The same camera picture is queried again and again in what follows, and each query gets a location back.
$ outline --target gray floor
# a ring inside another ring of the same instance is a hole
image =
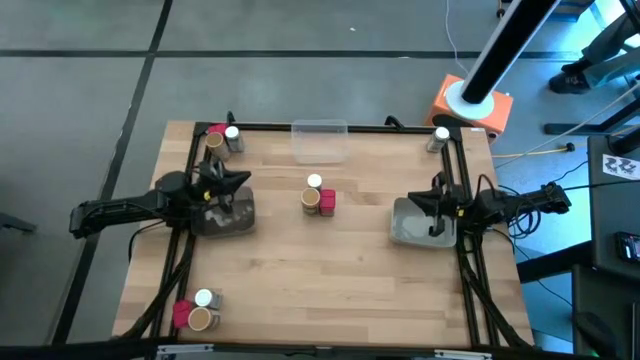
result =
[[[449,51],[444,1],[176,0],[165,50]],[[494,1],[451,0],[460,51],[479,51],[496,26]],[[145,50],[159,0],[4,0],[0,49]],[[590,12],[576,24],[549,22],[527,51],[577,51],[599,31]],[[472,59],[462,62],[471,67]],[[522,152],[547,139],[545,122],[576,122],[625,89],[616,81],[583,96],[546,88],[560,62],[518,60],[498,86],[515,104],[495,154]],[[0,344],[38,344],[54,323],[79,242],[67,233],[70,209],[94,199],[130,106],[142,59],[0,58],[0,210],[37,223],[36,235],[0,235]],[[291,122],[341,118],[381,124],[393,114],[420,125],[451,59],[157,59],[141,103],[114,196],[145,191],[168,120]],[[560,141],[582,142],[583,138]],[[529,191],[585,160],[575,153],[523,159],[498,170],[502,184]],[[586,183],[586,167],[563,185]],[[589,239],[588,195],[571,195],[571,213],[544,216],[519,245],[538,256]],[[571,229],[561,226],[573,224]],[[135,225],[103,232],[70,340],[109,337],[127,271]],[[570,298],[567,278],[547,280]],[[568,306],[524,287],[534,328],[570,339]]]

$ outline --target red cube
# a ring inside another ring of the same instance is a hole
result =
[[[189,300],[180,300],[173,304],[173,326],[177,329],[189,326],[189,313],[193,304]]]
[[[333,216],[336,209],[336,191],[333,189],[320,190],[320,215]]]
[[[219,133],[224,135],[225,130],[227,130],[227,124],[213,124],[207,129],[207,134]]]

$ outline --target transparent bin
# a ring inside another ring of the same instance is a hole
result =
[[[293,155],[300,164],[341,163],[349,157],[344,120],[296,120],[291,125]]]

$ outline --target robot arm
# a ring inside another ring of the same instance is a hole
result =
[[[446,191],[444,185],[444,175],[440,173],[434,177],[431,190],[408,194],[408,198],[425,215],[436,219],[436,225],[429,229],[431,236],[444,231],[442,216],[458,220],[464,230],[482,232],[493,224],[511,222],[538,210],[547,214],[564,214],[571,206],[562,187],[553,182],[541,186],[540,190],[521,195],[511,195],[495,189],[482,190],[470,203],[463,202],[458,185],[451,185]]]
[[[162,219],[173,227],[213,206],[232,210],[233,194],[251,176],[249,171],[229,171],[222,161],[201,162],[195,183],[191,176],[173,171],[156,181],[143,196],[108,201],[86,201],[71,211],[69,232],[77,239],[105,227],[143,220]]]

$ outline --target orange box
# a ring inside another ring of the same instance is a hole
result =
[[[495,139],[498,138],[498,136],[500,136],[504,132],[504,129],[507,127],[507,120],[509,120],[509,114],[511,113],[513,98],[509,95],[494,91],[491,93],[493,95],[494,101],[493,112],[491,112],[491,115],[482,120],[468,120],[460,118],[459,116],[455,115],[449,108],[449,105],[447,105],[445,95],[447,89],[449,88],[449,86],[451,86],[451,84],[461,80],[463,79],[447,74],[447,76],[444,78],[444,81],[442,82],[442,85],[440,86],[438,95],[433,100],[433,105],[431,105],[431,111],[429,112],[429,115],[425,120],[425,125],[449,127],[482,127],[487,131],[489,143],[494,142]],[[451,117],[460,120],[460,122],[452,122]]]

